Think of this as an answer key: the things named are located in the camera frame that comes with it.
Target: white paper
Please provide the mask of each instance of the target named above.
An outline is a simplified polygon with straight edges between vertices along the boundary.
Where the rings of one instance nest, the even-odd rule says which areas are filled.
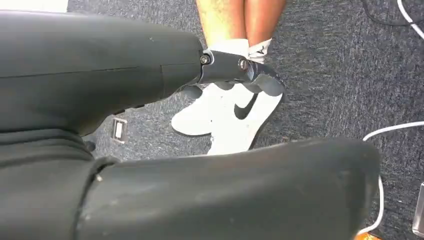
[[[116,132],[115,132],[115,137],[117,137],[118,139],[120,139],[122,137],[122,123],[117,122],[116,123]]]
[[[0,0],[0,10],[66,13],[68,0]]]

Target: black rubber cover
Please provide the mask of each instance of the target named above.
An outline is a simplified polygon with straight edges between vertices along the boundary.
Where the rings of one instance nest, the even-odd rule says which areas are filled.
[[[75,134],[58,130],[0,133],[0,239],[73,240],[77,217],[98,169]]]
[[[89,134],[108,115],[197,78],[202,52],[195,35],[160,25],[0,11],[0,133]]]
[[[222,156],[123,163],[91,186],[78,240],[351,240],[379,154],[316,139]]]

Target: white sock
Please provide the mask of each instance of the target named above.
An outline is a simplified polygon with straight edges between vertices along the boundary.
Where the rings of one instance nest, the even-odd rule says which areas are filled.
[[[268,54],[268,48],[270,47],[272,40],[273,39],[271,38],[249,47],[250,60],[263,64],[265,62],[265,56]]]
[[[229,39],[215,43],[208,49],[212,51],[241,55],[247,58],[249,56],[249,41],[244,38]]]

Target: black cable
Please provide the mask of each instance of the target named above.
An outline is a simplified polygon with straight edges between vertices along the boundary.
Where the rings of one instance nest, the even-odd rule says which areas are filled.
[[[379,20],[379,19],[377,19],[377,18],[375,18],[371,15],[370,9],[368,8],[366,0],[362,0],[362,6],[363,6],[363,9],[365,10],[365,14],[368,16],[368,18],[371,19],[373,22],[381,24],[381,25],[393,26],[393,27],[406,27],[406,26],[411,26],[412,24],[419,24],[419,23],[424,22],[424,18],[412,21],[410,23],[384,22],[384,21]]]

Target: wire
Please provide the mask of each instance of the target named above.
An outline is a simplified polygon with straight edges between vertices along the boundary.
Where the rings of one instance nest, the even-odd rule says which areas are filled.
[[[402,0],[397,0],[397,6],[399,6],[399,10],[402,13],[403,17],[409,22],[412,23],[413,20],[408,15],[407,11],[405,11],[404,5],[402,4]],[[424,32],[421,31],[420,27],[416,24],[411,24],[411,27],[415,30],[415,32],[424,39]]]
[[[419,24],[419,23],[424,22],[424,18],[419,19],[419,20],[416,20],[416,21],[413,21],[411,19],[411,21],[408,21],[409,23],[385,22],[385,21],[379,20],[379,19],[377,19],[377,18],[375,18],[374,16],[371,15],[370,9],[368,8],[368,5],[366,3],[366,0],[362,0],[362,6],[363,6],[363,10],[365,11],[366,16],[369,19],[371,19],[373,22],[378,23],[378,24],[381,24],[381,25],[392,26],[392,27],[406,27],[406,26],[411,26],[411,25],[414,25],[414,24]]]
[[[416,121],[416,122],[409,122],[409,123],[404,123],[404,124],[400,124],[400,125],[389,126],[389,127],[381,128],[381,129],[378,129],[378,130],[373,131],[371,133],[368,133],[365,137],[363,137],[362,140],[367,141],[369,138],[372,138],[372,137],[379,135],[379,134],[382,134],[382,133],[386,133],[386,132],[390,132],[390,131],[394,131],[394,130],[399,130],[399,129],[419,127],[419,126],[424,126],[424,121]],[[378,192],[379,192],[379,194],[378,194],[379,195],[379,211],[378,211],[377,219],[375,220],[375,222],[371,226],[368,226],[368,227],[360,230],[358,232],[358,235],[368,233],[368,232],[376,229],[380,225],[380,223],[382,222],[383,214],[384,214],[384,188],[383,188],[383,181],[382,181],[381,176],[378,176]]]

